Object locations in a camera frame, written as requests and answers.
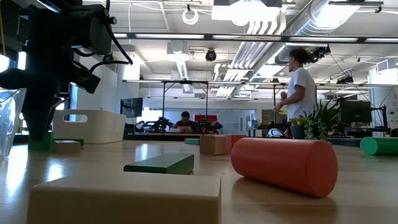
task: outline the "clear plastic cup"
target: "clear plastic cup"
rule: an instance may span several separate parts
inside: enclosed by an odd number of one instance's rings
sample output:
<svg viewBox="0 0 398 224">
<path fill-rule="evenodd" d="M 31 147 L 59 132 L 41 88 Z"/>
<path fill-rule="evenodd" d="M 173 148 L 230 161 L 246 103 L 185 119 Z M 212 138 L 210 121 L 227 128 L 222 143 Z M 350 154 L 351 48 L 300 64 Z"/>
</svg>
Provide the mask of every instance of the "clear plastic cup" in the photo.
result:
<svg viewBox="0 0 398 224">
<path fill-rule="evenodd" d="M 19 125 L 26 89 L 0 89 L 0 158 L 8 156 Z"/>
</svg>

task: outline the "green plant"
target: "green plant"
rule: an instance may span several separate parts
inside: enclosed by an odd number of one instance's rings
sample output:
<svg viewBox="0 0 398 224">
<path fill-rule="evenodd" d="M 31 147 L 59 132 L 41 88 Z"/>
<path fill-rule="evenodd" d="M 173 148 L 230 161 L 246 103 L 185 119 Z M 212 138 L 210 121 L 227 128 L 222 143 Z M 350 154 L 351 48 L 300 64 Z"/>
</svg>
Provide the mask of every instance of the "green plant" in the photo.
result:
<svg viewBox="0 0 398 224">
<path fill-rule="evenodd" d="M 304 112 L 305 117 L 309 119 L 305 124 L 305 127 L 308 128 L 305 130 L 307 135 L 305 139 L 326 140 L 328 131 L 340 115 L 340 111 L 336 110 L 334 105 L 328 107 L 330 102 L 331 100 L 327 103 L 322 103 L 322 100 L 320 100 L 314 106 L 312 113 L 307 116 L 306 112 Z"/>
<path fill-rule="evenodd" d="M 310 118 L 299 117 L 291 119 L 290 122 L 296 126 L 304 126 L 309 120 Z"/>
</svg>

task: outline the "dark hair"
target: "dark hair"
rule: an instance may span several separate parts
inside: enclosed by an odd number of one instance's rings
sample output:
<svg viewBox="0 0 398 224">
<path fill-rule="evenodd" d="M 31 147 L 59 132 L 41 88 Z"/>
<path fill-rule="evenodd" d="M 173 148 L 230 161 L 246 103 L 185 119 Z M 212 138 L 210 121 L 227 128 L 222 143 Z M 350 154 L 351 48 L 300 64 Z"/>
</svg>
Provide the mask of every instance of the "dark hair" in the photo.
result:
<svg viewBox="0 0 398 224">
<path fill-rule="evenodd" d="M 188 111 L 182 112 L 182 113 L 181 113 L 181 117 L 183 117 L 183 118 L 189 118 L 190 116 L 189 116 Z"/>
<path fill-rule="evenodd" d="M 299 63 L 305 64 L 310 59 L 310 54 L 303 48 L 296 48 L 290 51 L 289 57 L 294 58 Z"/>
</svg>

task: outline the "white bin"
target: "white bin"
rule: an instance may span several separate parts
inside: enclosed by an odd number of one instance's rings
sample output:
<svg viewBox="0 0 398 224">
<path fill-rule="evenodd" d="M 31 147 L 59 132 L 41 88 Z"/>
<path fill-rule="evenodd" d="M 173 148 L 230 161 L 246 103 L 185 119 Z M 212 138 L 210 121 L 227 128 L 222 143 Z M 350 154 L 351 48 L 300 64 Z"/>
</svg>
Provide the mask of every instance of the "white bin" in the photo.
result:
<svg viewBox="0 0 398 224">
<path fill-rule="evenodd" d="M 65 115 L 85 115 L 83 121 L 65 121 Z M 85 144 L 123 140 L 126 116 L 101 110 L 57 110 L 53 118 L 54 138 L 84 139 Z"/>
</svg>

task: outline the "pink block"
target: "pink block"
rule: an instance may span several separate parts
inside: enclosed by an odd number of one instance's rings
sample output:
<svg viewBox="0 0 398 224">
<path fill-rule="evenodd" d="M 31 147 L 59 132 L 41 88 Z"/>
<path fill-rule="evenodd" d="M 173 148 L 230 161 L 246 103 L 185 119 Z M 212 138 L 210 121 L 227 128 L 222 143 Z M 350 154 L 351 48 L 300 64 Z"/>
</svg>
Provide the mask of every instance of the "pink block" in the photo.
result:
<svg viewBox="0 0 398 224">
<path fill-rule="evenodd" d="M 225 135 L 226 154 L 231 154 L 232 148 L 234 147 L 234 145 L 242 138 L 246 138 L 246 136 L 243 134 L 226 134 Z"/>
</svg>

